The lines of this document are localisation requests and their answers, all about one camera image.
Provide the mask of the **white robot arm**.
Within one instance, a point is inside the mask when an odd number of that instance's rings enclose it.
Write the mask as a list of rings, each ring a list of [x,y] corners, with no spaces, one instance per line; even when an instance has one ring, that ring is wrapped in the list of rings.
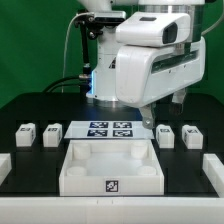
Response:
[[[186,88],[205,68],[203,8],[216,0],[78,0],[83,22],[98,42],[87,97],[102,105],[137,108],[154,126],[154,104],[170,95],[182,112]]]

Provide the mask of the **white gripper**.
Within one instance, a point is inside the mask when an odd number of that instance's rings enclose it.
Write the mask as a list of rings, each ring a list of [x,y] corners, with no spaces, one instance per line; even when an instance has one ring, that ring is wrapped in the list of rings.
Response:
[[[146,129],[154,128],[154,105],[150,103],[175,92],[169,112],[178,116],[183,112],[186,97],[186,90],[183,88],[200,81],[203,77],[204,38],[194,42],[188,54],[175,56],[174,51],[174,46],[163,48],[122,46],[118,51],[116,96],[125,105],[141,107],[139,111],[143,127]]]

